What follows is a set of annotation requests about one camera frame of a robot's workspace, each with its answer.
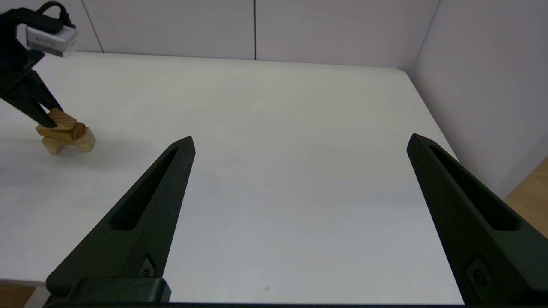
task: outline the white wall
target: white wall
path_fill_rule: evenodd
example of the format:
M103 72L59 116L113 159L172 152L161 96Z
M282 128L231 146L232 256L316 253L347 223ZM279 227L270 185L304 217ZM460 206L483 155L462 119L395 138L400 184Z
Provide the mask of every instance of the white wall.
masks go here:
M548 1L442 0L413 80L461 163L507 196L548 155Z
M257 60L411 71L439 0L256 0Z
M255 59L253 0L84 0L106 53Z

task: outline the wooden toy piece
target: wooden toy piece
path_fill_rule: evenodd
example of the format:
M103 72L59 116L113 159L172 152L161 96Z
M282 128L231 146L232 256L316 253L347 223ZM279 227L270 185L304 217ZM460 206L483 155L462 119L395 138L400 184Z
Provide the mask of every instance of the wooden toy piece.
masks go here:
M59 109L52 109L48 116L57 124L57 127L49 129L38 125L36 131L44 137L42 144L51 155L57 155L66 144L75 145L84 152L90 152L93 149L95 136L83 123L77 122Z

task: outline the white tabletop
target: white tabletop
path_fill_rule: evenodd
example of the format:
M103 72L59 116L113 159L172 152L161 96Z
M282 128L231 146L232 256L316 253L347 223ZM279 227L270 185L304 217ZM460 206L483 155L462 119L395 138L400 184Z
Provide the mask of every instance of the white tabletop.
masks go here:
M45 281L190 135L171 301L463 303L406 154L412 133L451 149L402 71L86 53L36 70L97 143L50 156L0 104L0 280Z

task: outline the wall seam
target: wall seam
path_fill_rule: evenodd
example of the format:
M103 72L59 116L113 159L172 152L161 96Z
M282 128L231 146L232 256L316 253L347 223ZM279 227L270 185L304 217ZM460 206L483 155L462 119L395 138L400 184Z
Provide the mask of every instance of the wall seam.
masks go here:
M84 6L85 14L88 17L89 23L92 25L93 33L95 34L95 38L97 39L97 42L99 43L99 48L101 48L101 52L104 53L105 50L102 47L101 40L99 40L99 36L97 35L97 31L95 30L95 26L93 25L92 18L89 16L88 8L85 6L84 0L82 0L82 6Z
M419 52L416 55L415 62L413 63L413 66L411 68L411 75L409 76L409 79L412 79L415 77L415 69L416 69L416 63L419 61L420 54L423 52L424 43L426 43L426 38L428 38L428 34L430 33L430 29L432 29L432 24L434 23L434 19L436 18L436 14L438 13L439 6L441 5L443 0L438 1L438 5L436 6L436 10L434 10L434 14L432 14L432 20L430 20L430 24L428 25L428 30L426 30L426 33L424 34L423 43L420 45Z

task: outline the robotic arm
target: robotic arm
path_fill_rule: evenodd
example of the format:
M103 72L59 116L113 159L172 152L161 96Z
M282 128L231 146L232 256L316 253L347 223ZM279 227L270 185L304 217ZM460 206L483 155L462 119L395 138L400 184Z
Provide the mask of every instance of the robotic arm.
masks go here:
M52 6L61 9L59 18L44 15ZM27 50L17 40L17 26L27 25ZM76 46L78 31L66 9L56 1L45 3L38 10L11 9L0 15L0 98L28 115L44 127L55 128L41 105L62 110L40 76L32 68L44 52L67 57Z

